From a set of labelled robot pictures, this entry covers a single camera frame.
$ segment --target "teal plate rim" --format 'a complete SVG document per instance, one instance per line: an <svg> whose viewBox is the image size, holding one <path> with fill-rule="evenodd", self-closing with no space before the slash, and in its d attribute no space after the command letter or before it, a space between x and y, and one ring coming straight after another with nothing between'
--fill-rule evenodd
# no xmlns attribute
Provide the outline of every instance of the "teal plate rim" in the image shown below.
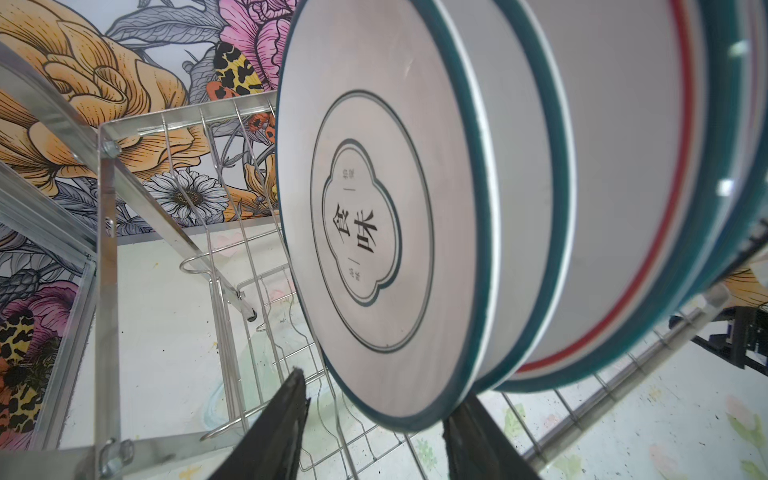
<svg viewBox="0 0 768 480"><path fill-rule="evenodd" d="M763 0L763 10L766 13L768 25L768 0ZM717 238L707 263L696 278L694 286L688 292L688 297L699 293L712 285L717 279L727 273L731 262L735 260L739 245L750 236L752 226L759 220L760 209L768 200L768 108L763 112L763 129L760 132L760 142L755 150L755 158L731 215Z"/></svg>
<svg viewBox="0 0 768 480"><path fill-rule="evenodd" d="M684 22L681 0L671 0L678 28ZM714 246L713 230L728 207L725 197L717 195L717 184L728 178L734 162L740 83L743 59L728 55L732 44L740 40L737 7L734 2L698 0L707 48L707 122L703 157L691 207L677 242L654 285L624 324L584 358L549 374L529 379L510 379L496 389L503 392L536 392L558 388L597 372L628 351L665 314L680 305L700 272L701 253Z"/></svg>
<svg viewBox="0 0 768 480"><path fill-rule="evenodd" d="M311 2L311 0L304 0L301 2L293 14L290 30L286 37L286 49L283 53L282 74L285 74L286 59L288 59L294 29L298 25L299 16L308 2ZM429 30L432 39L435 41L435 45L439 50L445 69L448 72L459 110L463 113L462 123L464 124L469 159L472 162L472 185L474 187L473 193L475 194L475 216L477 219L478 230L476 246L478 275L475 278L472 320L468 326L465 344L456 363L456 370L448 381L448 384L430 405L414 415L404 417L386 415L365 404L344 383L342 378L333 368L333 364L326 357L325 353L323 353L326 366L336 380L336 383L363 414L382 426L403 432L422 430L445 418L459 404L463 395L472 386L472 380L474 379L476 370L475 367L482 361L482 358L479 358L479 354L483 350L483 339L486 337L485 334L492 324L495 313L490 308L493 304L491 287L494 265L498 265L498 258L495 258L496 249L494 248L494 239L497 237L495 231L498 229L498 225L494 225L492 218L492 200L490 198L491 188L489 187L489 183L493 180L488 178L486 167L486 163L489 158L492 158L492 155L488 155L488 152L485 151L481 140L481 128L476 121L478 113L475 106L475 100L469 93L471 92L471 89L468 74L462 63L461 55L456 48L450 28L442 19L442 15L440 14L439 8L434 3L434 0L410 0L410 2L414 5L416 11L419 13ZM280 111L280 98L282 92L282 82L280 82L277 88L278 112ZM278 115L275 119L276 146L279 145L279 122L280 116ZM282 207L283 204L280 200L280 162L278 156L279 148L276 148L275 175L278 186L277 196L278 204ZM280 211L280 225L283 229L283 238L285 238L286 230L283 222L282 210ZM299 305L307 324L310 326L310 329L312 329L311 316L307 315L300 291L300 285L295 276L294 283L299 298Z"/></svg>
<svg viewBox="0 0 768 480"><path fill-rule="evenodd" d="M544 110L552 163L552 228L547 264L531 315L520 337L501 362L475 380L472 387L475 392L491 389L509 377L525 361L535 346L536 337L548 325L557 307L555 299L562 291L568 273L576 221L576 160L568 104L562 88L558 88L557 65L552 56L547 55L544 47L546 39L541 38L542 33L518 0L492 1L507 18L523 47Z"/></svg>

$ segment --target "floral wallpaper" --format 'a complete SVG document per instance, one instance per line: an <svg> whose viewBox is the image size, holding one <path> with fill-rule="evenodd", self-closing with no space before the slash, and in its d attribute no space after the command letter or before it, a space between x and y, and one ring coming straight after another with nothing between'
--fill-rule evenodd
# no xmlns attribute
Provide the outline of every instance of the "floral wallpaper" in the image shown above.
<svg viewBox="0 0 768 480"><path fill-rule="evenodd" d="M82 266L0 224L0 449L26 449Z"/></svg>
<svg viewBox="0 0 768 480"><path fill-rule="evenodd" d="M108 17L117 6L6 0L0 41L96 128L130 115L277 89L297 1L138 0L100 30L86 17ZM153 58L169 47L173 55ZM270 114L247 119L245 131L236 121L213 125L225 184L212 167L200 125L170 132L178 182L169 174L164 134L119 140L119 158L182 227L200 223L182 190L206 223L231 221L236 214L266 216L268 200L279 208L274 127ZM2 88L0 161L79 220L96 224L95 173ZM120 235L152 231L129 206L118 210Z"/></svg>

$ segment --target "white plate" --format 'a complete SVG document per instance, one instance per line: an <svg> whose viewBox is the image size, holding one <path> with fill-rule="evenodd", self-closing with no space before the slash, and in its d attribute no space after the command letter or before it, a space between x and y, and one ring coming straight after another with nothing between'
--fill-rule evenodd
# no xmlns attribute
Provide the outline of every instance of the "white plate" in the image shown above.
<svg viewBox="0 0 768 480"><path fill-rule="evenodd" d="M347 395L423 429L467 393L498 289L498 193L462 46L426 0L306 0L280 80L281 220Z"/></svg>
<svg viewBox="0 0 768 480"><path fill-rule="evenodd" d="M578 212L557 312L500 387L515 391L588 375L677 306L713 246L743 147L730 2L701 14L688 0L529 3L568 96Z"/></svg>
<svg viewBox="0 0 768 480"><path fill-rule="evenodd" d="M743 169L736 178L734 192L738 195L731 209L728 221L723 225L717 244L702 269L689 296L707 288L718 277L726 274L730 264L737 261L742 242L750 236L755 222L760 218L760 209L766 201L768 185L768 124L766 124L766 97L768 97L768 18L763 0L742 0L746 7L746 21L743 27L749 32L749 55L751 75L745 78L751 92L743 109L748 121L746 149Z"/></svg>
<svg viewBox="0 0 768 480"><path fill-rule="evenodd" d="M576 165L557 67L517 0L442 0L486 101L502 204L502 269L491 339L474 390L533 350L557 305L575 218Z"/></svg>

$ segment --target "printed logo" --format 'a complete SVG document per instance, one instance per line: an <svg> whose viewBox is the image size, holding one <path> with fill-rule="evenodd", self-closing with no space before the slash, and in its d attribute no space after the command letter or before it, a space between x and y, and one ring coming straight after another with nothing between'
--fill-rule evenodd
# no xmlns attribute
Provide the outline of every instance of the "printed logo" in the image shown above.
<svg viewBox="0 0 768 480"><path fill-rule="evenodd" d="M323 227L349 295L360 305L373 304L397 275L400 226L368 152L353 139L333 156L323 189Z"/></svg>

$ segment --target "yellow flower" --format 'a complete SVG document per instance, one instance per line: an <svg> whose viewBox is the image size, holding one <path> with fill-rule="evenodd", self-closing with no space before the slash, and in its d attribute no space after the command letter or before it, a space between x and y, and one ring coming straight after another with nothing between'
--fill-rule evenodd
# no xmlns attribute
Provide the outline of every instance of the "yellow flower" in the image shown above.
<svg viewBox="0 0 768 480"><path fill-rule="evenodd" d="M173 74L143 62L53 0L5 0L0 41L44 75L93 128L187 103L187 92ZM140 179L168 171L164 134L118 143L120 159ZM198 165L209 151L199 125L172 131L170 149L175 167ZM1 89L0 160L50 196L58 192L55 177L96 177Z"/></svg>

